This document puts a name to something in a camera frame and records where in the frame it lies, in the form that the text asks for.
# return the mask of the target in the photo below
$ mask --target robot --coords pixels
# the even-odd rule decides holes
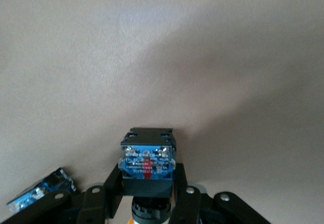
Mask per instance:
[[[59,168],[10,201],[15,214],[2,224],[104,224],[123,196],[133,196],[129,224],[269,224],[234,193],[211,198],[188,185],[172,129],[132,128],[120,145],[122,157],[103,185],[80,193]]]

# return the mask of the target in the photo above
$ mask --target wall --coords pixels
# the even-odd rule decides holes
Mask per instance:
[[[324,0],[0,11],[0,220],[57,167],[81,188],[104,181],[125,133],[147,126],[175,129],[189,181],[210,195],[232,191],[271,223],[322,223]]]

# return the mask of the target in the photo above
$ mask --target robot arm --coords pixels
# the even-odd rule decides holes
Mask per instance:
[[[269,224],[233,193],[211,198],[188,186],[184,165],[175,161],[172,129],[131,129],[121,148],[123,157],[104,185],[80,194],[49,192],[2,224],[104,224],[125,195],[134,196],[132,215],[139,224]]]

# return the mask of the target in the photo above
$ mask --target silver screw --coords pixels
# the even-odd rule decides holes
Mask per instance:
[[[95,193],[99,193],[99,192],[100,192],[100,189],[99,189],[99,188],[94,188],[93,190],[91,190],[91,192],[92,192],[93,194],[95,194]]]
[[[221,200],[223,201],[229,201],[229,196],[226,194],[221,194]]]
[[[60,193],[60,194],[57,194],[56,196],[54,196],[54,198],[55,198],[56,200],[58,200],[58,199],[63,198],[63,196],[64,196],[64,194],[63,194],[63,193]]]
[[[186,191],[187,191],[188,194],[193,194],[194,193],[193,187],[188,187]]]

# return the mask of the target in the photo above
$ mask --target electronic component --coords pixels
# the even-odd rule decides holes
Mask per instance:
[[[168,223],[171,216],[170,198],[134,197],[132,201],[133,222],[140,224]]]
[[[12,201],[8,202],[7,206],[12,213],[17,213],[47,193],[56,190],[67,190],[71,193],[77,193],[72,178],[68,177],[62,168],[57,169],[44,179],[34,183]]]
[[[118,167],[127,195],[169,197],[176,168],[172,129],[133,128],[120,144],[123,155]]]

